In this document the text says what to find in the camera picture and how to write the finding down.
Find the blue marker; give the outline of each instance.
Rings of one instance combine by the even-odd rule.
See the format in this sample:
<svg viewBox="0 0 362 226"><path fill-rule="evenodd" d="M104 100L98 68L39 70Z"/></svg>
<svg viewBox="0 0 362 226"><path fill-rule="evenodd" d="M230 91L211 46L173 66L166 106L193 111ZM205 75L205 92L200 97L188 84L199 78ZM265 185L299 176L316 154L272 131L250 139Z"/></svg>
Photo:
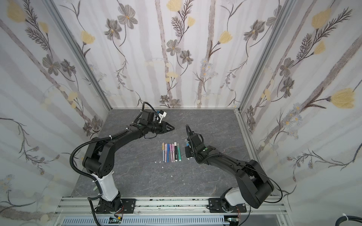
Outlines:
<svg viewBox="0 0 362 226"><path fill-rule="evenodd" d="M170 144L167 144L167 162L169 160L169 156L170 156Z"/></svg>

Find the gray marble surface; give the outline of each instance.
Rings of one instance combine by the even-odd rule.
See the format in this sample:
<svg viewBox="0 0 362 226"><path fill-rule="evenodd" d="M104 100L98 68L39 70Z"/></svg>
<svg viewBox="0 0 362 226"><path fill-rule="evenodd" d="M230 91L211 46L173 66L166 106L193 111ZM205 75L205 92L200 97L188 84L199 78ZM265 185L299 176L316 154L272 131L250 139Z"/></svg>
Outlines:
<svg viewBox="0 0 362 226"><path fill-rule="evenodd" d="M165 121L175 130L153 139L140 138L115 153L114 182L122 196L207 196L221 195L236 187L236 179L194 158L185 158L185 125L203 135L205 145L211 145L236 159L248 161L239 125L233 110L166 110ZM111 110L99 137L123 130L138 115L139 110ZM180 143L182 161L162 162L161 144ZM72 196L94 196L95 184L80 176Z"/></svg>

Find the yellow marker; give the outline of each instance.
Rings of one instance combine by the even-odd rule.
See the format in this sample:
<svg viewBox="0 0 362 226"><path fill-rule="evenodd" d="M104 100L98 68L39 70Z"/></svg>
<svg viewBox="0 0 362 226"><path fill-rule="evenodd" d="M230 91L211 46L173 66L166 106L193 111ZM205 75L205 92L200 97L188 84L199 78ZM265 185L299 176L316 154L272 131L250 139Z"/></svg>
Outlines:
<svg viewBox="0 0 362 226"><path fill-rule="evenodd" d="M162 143L162 161L165 161L165 143Z"/></svg>

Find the green marker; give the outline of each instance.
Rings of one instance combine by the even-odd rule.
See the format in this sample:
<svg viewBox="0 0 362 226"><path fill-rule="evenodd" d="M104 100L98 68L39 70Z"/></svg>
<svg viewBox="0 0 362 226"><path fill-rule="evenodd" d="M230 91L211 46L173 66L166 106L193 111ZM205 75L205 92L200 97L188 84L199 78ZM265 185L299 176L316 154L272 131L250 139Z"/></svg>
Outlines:
<svg viewBox="0 0 362 226"><path fill-rule="evenodd" d="M178 160L181 161L181 151L180 151L180 144L177 144L177 150L178 150Z"/></svg>

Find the wallpaper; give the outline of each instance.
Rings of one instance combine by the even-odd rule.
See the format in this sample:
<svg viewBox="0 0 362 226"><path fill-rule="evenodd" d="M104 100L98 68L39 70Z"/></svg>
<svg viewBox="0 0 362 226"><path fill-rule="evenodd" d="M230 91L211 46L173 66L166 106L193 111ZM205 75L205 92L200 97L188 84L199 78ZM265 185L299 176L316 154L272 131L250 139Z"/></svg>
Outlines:
<svg viewBox="0 0 362 226"><path fill-rule="evenodd" d="M357 0L298 1L242 109L296 226L361 216L361 12Z"/></svg>
<svg viewBox="0 0 362 226"><path fill-rule="evenodd" d="M0 6L0 225L47 225L108 111L41 1Z"/></svg>
<svg viewBox="0 0 362 226"><path fill-rule="evenodd" d="M284 1L55 0L113 107L238 107Z"/></svg>

